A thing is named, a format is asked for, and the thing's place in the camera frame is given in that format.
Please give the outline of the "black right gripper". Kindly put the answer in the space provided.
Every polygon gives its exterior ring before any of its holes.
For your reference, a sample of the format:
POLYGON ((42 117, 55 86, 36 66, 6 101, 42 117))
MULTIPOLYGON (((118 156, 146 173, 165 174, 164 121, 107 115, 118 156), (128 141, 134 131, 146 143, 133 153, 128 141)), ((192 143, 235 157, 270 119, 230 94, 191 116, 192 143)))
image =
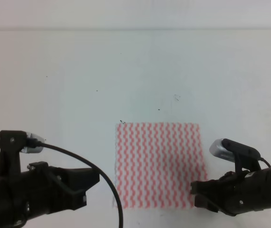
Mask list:
POLYGON ((230 173, 220 180, 191 182, 190 187, 197 208, 229 216, 263 210, 263 171, 230 173))

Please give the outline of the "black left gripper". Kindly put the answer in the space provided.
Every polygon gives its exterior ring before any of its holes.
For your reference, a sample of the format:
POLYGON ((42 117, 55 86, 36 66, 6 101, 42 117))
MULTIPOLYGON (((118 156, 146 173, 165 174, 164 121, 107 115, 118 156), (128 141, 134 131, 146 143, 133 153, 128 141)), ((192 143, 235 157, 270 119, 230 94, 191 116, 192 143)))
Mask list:
POLYGON ((8 176, 10 220, 27 221, 85 207, 85 190, 99 181, 100 174, 92 168, 64 169, 46 162, 33 163, 29 171, 8 176))

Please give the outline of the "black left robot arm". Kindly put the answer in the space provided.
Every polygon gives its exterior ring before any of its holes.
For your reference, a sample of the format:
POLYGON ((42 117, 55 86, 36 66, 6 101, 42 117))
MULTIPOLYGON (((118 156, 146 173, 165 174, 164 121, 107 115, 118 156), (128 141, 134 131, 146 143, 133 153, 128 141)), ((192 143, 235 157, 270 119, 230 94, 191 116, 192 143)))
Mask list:
POLYGON ((0 228, 21 228, 28 220, 86 206, 86 192, 100 181, 92 168, 64 169, 46 162, 0 178, 0 228))

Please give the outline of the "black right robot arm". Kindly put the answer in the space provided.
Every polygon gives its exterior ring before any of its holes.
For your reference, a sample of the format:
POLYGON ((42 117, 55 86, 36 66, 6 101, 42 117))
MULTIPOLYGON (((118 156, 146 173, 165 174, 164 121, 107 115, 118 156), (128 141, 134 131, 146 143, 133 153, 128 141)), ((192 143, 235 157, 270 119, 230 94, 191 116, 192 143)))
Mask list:
POLYGON ((227 172, 218 180, 194 181, 195 207, 228 216, 271 209, 271 167, 254 172, 227 172))

